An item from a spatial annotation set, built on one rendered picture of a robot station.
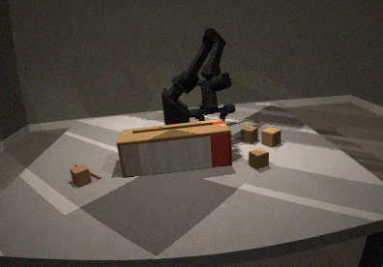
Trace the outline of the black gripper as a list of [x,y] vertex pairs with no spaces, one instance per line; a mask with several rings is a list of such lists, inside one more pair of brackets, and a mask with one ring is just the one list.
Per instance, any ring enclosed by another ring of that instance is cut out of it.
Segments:
[[235,112],[234,104],[226,104],[224,107],[218,107],[216,92],[202,94],[202,100],[204,109],[198,110],[198,108],[190,108],[188,110],[188,118],[195,117],[195,119],[199,121],[205,121],[203,114],[220,112],[220,118],[225,121],[226,115]]

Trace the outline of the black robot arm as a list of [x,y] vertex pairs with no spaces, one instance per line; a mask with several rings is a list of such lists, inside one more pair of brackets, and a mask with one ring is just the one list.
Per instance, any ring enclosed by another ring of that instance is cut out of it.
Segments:
[[[171,82],[173,85],[165,92],[167,97],[177,103],[177,99],[183,92],[188,94],[196,85],[201,86],[202,94],[230,88],[231,80],[229,73],[224,72],[221,74],[220,69],[221,55],[225,45],[225,40],[213,28],[208,28],[204,31],[202,47],[198,50],[189,68],[172,78]],[[207,59],[210,50],[210,59],[204,65],[201,72],[201,75],[206,80],[199,79],[197,74]]]

